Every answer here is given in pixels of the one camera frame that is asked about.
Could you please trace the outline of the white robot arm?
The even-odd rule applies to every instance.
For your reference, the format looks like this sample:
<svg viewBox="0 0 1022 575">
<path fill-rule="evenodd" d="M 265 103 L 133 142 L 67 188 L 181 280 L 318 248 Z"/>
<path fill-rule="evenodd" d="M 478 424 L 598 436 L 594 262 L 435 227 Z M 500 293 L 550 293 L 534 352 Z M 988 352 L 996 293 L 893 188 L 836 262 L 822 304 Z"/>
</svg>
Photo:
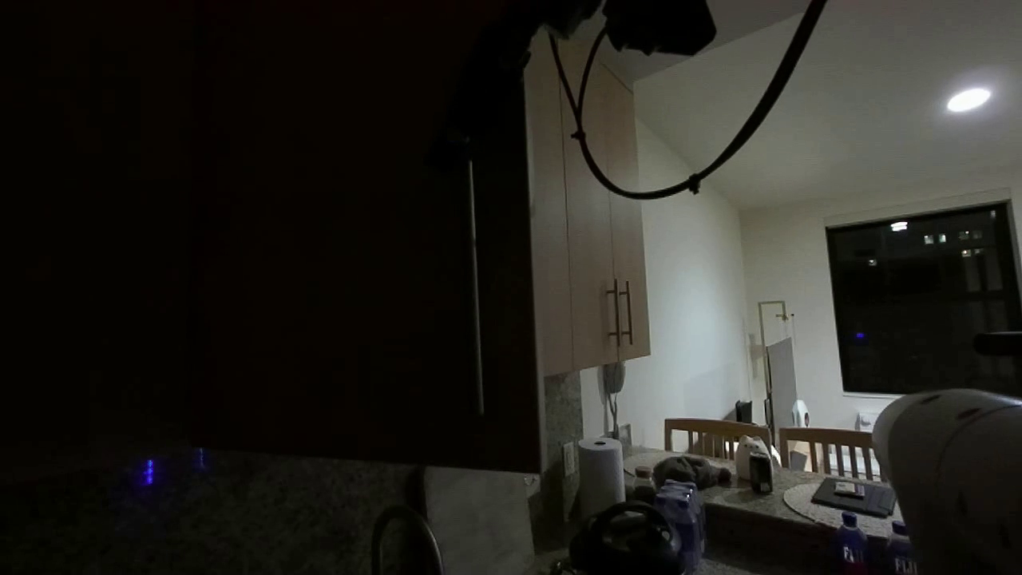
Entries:
<svg viewBox="0 0 1022 575">
<path fill-rule="evenodd" d="M 873 428 L 919 575 L 1022 575 L 1022 403 L 909 392 Z"/>
</svg>

